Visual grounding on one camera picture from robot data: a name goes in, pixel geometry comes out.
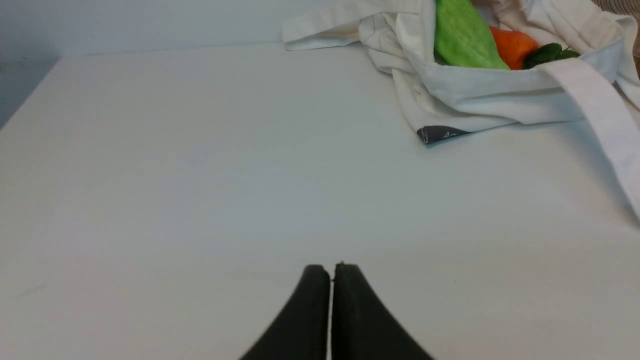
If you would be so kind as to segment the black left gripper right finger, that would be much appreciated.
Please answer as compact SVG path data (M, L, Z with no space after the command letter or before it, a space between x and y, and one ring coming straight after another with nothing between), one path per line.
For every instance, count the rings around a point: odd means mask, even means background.
M336 264L331 312L333 360L431 360L375 294L356 264Z

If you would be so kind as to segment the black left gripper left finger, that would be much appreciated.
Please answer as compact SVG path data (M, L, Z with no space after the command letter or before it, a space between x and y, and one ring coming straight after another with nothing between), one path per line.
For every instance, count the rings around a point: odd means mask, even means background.
M304 267L286 304L242 359L326 359L330 284L322 265Z

